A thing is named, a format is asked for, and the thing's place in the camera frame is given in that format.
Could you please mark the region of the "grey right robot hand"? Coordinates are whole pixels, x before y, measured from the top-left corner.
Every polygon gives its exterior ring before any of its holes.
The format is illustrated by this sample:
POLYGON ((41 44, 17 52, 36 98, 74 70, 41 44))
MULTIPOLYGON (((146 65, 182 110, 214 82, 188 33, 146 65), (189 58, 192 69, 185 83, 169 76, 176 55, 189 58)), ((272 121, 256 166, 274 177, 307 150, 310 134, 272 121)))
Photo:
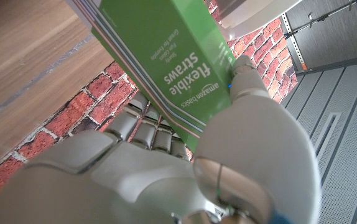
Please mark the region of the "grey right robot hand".
POLYGON ((299 122, 269 97, 248 56, 231 105, 193 161, 179 138, 128 141, 135 123, 84 131, 39 154, 0 191, 0 223, 316 223, 318 162, 299 122))

